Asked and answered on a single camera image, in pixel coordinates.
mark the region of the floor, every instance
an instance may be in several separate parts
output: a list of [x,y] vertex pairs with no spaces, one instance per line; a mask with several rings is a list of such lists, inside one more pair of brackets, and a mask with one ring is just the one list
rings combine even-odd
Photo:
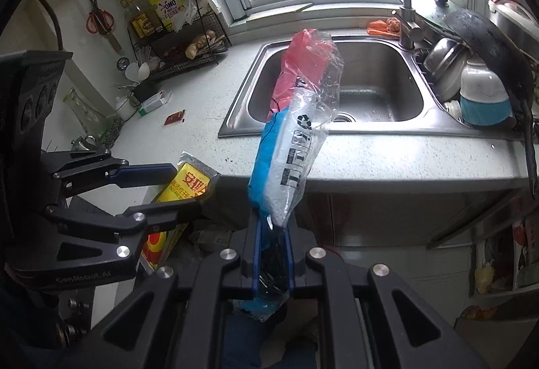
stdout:
[[[342,248],[341,256],[350,264],[369,267],[386,264],[399,274],[438,314],[453,325],[468,306],[468,279],[471,248],[426,250],[424,247]],[[316,301],[289,301],[286,319],[276,327],[261,350],[262,367],[278,362],[285,344],[296,337],[317,315]]]

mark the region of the countertop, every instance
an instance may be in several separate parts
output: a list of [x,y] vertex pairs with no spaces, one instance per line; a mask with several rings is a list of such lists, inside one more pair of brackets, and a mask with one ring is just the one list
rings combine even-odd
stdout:
[[[218,65],[165,80],[162,88],[172,91],[169,102],[127,121],[112,148],[113,156],[130,164],[176,164],[186,151],[219,171],[221,182],[246,186],[260,137],[218,138],[217,133],[260,47],[284,38],[235,45]],[[183,109],[184,122],[163,125],[168,115]],[[524,143],[518,141],[330,134],[314,162],[307,188],[335,192],[494,190],[525,186],[527,176]],[[147,191],[148,187],[122,190],[109,185],[82,197],[118,214],[141,204]]]

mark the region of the stainless steel sink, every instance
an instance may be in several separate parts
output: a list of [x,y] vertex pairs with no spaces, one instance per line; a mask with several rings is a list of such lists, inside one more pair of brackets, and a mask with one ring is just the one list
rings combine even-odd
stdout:
[[[395,133],[492,136],[519,139],[500,130],[479,130],[453,119],[436,100],[397,40],[333,36],[344,60],[339,115],[330,133]],[[260,134],[290,40],[264,45],[230,107],[219,136]]]

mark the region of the printed symbol on packaging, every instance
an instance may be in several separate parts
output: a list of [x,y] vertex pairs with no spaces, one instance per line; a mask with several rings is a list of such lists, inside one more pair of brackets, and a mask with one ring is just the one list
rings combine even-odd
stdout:
[[309,117],[306,115],[300,115],[297,117],[297,125],[301,128],[312,130],[311,129],[311,121],[309,120]]
[[292,144],[309,148],[311,146],[311,135],[307,132],[302,132],[301,130],[294,130]]
[[303,165],[307,159],[307,153],[291,148],[288,150],[288,157],[286,158],[286,163],[291,163],[294,165]]
[[300,187],[301,172],[285,168],[282,171],[281,185],[298,189]]

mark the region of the blue pants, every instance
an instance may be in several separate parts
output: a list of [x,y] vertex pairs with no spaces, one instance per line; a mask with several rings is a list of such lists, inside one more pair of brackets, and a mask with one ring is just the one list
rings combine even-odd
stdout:
[[[271,335],[275,324],[271,318],[265,323],[243,314],[226,317],[223,342],[223,369],[260,369],[260,348]],[[316,344],[297,338],[286,345],[280,362],[268,369],[316,369]]]

